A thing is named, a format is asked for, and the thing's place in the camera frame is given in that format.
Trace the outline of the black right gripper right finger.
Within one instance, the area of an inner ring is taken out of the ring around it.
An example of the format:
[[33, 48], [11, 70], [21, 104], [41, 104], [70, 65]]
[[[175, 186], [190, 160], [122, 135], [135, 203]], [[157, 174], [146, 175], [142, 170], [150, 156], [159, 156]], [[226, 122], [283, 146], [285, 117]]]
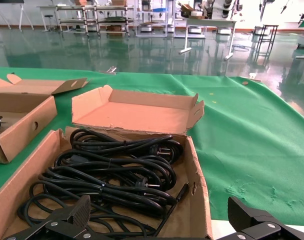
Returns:
[[223, 240], [304, 240], [304, 232], [286, 226], [266, 210], [246, 206], [235, 196], [228, 198], [227, 214], [235, 233]]

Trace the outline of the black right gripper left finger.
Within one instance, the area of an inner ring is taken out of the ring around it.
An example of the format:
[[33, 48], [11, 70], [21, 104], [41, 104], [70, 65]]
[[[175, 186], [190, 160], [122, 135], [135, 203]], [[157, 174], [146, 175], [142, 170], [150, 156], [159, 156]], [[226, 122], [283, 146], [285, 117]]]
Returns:
[[41, 223], [6, 237], [7, 240], [103, 240], [105, 236], [87, 229], [90, 197], [75, 205], [54, 210]]

